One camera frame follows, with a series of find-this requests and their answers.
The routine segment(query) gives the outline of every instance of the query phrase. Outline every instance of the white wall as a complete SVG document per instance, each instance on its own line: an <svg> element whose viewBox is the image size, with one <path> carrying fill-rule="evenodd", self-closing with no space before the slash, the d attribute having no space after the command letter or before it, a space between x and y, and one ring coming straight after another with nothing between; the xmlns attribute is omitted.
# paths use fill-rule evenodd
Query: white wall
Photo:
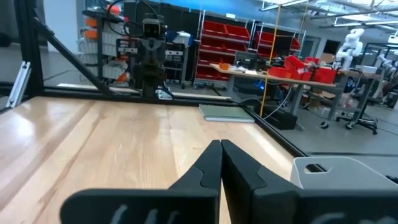
<svg viewBox="0 0 398 224"><path fill-rule="evenodd" d="M76 1L44 0L44 15L47 26L54 31L56 38L72 53L78 52L78 23ZM49 44L49 51L57 50Z"/></svg>

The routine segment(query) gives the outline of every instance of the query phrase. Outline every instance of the green book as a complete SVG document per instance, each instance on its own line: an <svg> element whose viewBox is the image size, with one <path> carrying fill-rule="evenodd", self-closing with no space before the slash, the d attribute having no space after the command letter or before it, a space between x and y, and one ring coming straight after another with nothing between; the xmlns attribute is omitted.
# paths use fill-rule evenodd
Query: green book
<svg viewBox="0 0 398 224"><path fill-rule="evenodd" d="M199 110L207 121L254 122L244 109L237 106L199 105Z"/></svg>

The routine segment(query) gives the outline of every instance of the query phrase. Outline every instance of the white robot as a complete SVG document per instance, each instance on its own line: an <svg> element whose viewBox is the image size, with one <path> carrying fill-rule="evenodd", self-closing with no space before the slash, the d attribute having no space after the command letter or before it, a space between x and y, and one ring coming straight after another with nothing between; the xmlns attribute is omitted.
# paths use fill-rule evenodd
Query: white robot
<svg viewBox="0 0 398 224"><path fill-rule="evenodd" d="M377 59L382 62L381 66L386 70L386 77L389 77L390 80L394 79L398 67L398 61L392 64L392 60L386 59L386 55L384 54L377 56Z"/></svg>
<svg viewBox="0 0 398 224"><path fill-rule="evenodd" d="M353 57L361 55L363 43L359 41L359 38L365 32L364 29L353 29L350 34L346 36L343 46L338 50L335 61L333 62L333 68L341 66L341 59L344 59L344 64L341 70L349 70L349 66L353 61Z"/></svg>

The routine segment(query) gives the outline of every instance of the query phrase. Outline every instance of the gray floor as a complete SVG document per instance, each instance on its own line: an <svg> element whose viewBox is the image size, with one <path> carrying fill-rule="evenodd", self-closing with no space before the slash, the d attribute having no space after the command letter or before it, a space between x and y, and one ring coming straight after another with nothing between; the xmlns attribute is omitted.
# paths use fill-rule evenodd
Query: gray floor
<svg viewBox="0 0 398 224"><path fill-rule="evenodd" d="M13 82L22 62L18 45L10 48L0 48L0 82ZM58 53L48 53L41 50L42 68L45 85L55 86L59 83L87 84L77 70ZM200 88L193 90L189 86L181 89L180 85L169 84L172 91L216 95L211 89ZM0 98L1 105L5 105L7 98ZM369 107L367 114L379 118L379 134L356 126L353 130L345 129L345 121L331 122L328 129L320 128L320 123L327 116L326 111L299 110L298 121L305 128L280 131L290 142L303 152L313 156L343 155L362 161L384 175L398 177L398 111Z"/></svg>

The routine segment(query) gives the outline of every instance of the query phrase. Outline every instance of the ceiling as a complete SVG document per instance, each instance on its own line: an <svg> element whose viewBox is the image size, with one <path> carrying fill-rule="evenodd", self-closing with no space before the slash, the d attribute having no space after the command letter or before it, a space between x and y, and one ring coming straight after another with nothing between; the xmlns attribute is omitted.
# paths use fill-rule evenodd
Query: ceiling
<svg viewBox="0 0 398 224"><path fill-rule="evenodd" d="M295 0L265 0L262 2L264 6L269 6L293 1ZM305 2L284 7L284 12L290 12L300 17L305 14L307 20L312 23L316 22L319 28L324 29L347 27L346 24L353 24L364 29L380 29L389 34L396 33L398 30L398 22L396 24L365 25L367 22L398 21L398 0L309 0L308 5Z"/></svg>

